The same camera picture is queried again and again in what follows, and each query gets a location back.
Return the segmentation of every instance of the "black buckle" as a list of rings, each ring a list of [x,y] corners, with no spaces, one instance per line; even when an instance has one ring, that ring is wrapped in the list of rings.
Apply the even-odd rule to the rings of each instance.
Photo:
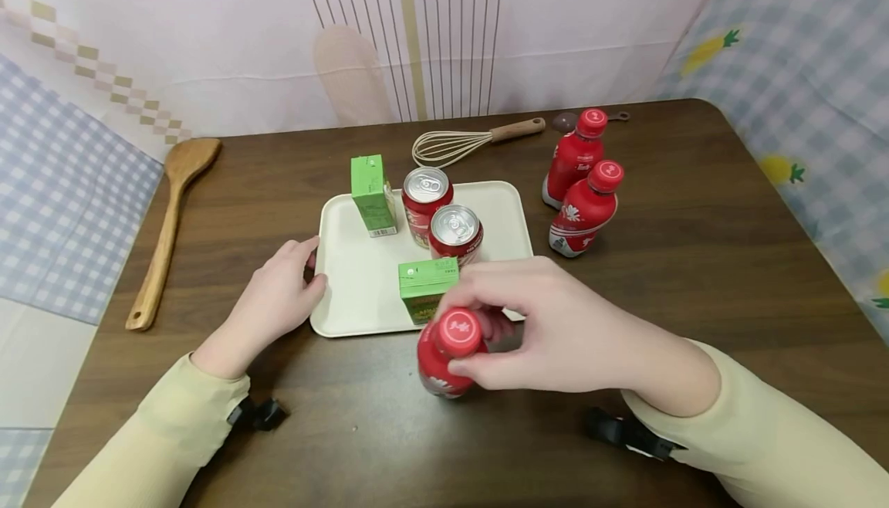
[[[591,439],[659,460],[667,460],[673,450],[685,450],[683,445],[669,442],[651,432],[635,415],[612,417],[601,408],[590,408],[583,414],[583,428]]]
[[[257,431],[272,431],[287,419],[287,415],[290,414],[274,398],[269,398],[257,406],[248,396],[228,414],[227,421],[232,427],[250,425]]]

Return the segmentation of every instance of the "green carton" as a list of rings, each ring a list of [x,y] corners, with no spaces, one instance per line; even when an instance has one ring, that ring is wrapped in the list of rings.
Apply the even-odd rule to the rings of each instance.
[[[398,233],[382,155],[352,158],[352,200],[371,238]]]
[[[432,319],[440,298],[459,279],[455,257],[399,264],[398,288],[414,325],[425,325]]]

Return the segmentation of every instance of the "dark brown table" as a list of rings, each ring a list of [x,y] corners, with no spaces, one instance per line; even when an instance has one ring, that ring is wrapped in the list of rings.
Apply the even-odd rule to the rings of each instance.
[[[546,244],[539,198],[558,135],[479,151],[448,169],[522,194],[534,251],[616,304],[714,344],[889,466],[889,351],[720,112],[700,100],[615,106],[620,210],[576,260]],[[481,130],[540,112],[224,139],[193,187],[154,328],[125,331],[167,198],[162,184],[26,506],[50,506],[154,382],[224,320],[252,270],[318,228],[350,188],[349,159],[382,153],[398,182],[431,129]],[[615,391],[475,391],[441,401],[415,373],[416,334],[327,340],[309,325],[251,369],[257,396],[293,410],[276,432],[236,432],[184,506],[731,506],[717,481],[585,439],[579,414],[624,413]]]

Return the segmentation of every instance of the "barcode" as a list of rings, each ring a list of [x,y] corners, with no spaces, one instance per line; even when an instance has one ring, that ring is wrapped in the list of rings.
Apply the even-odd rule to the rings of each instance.
[[[392,226],[390,228],[381,228],[378,231],[370,231],[371,238],[380,238],[381,235],[393,235],[398,233],[398,228]]]

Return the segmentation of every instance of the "red plastic bottle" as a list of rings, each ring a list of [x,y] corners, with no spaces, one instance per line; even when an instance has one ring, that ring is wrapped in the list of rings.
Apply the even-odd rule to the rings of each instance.
[[[549,173],[543,179],[543,202],[561,209],[568,188],[586,178],[590,169],[606,155],[599,139],[606,131],[608,115],[602,110],[581,112],[574,132],[563,135],[553,152]]]
[[[565,203],[549,227],[549,246],[565,257],[586,251],[596,234],[617,211],[617,190],[624,167],[614,161],[599,161],[586,180],[566,193]]]
[[[462,307],[446,310],[438,322],[429,323],[420,333],[417,362],[423,386],[435,396],[462,396],[474,381],[448,372],[448,362],[487,350],[474,311]]]

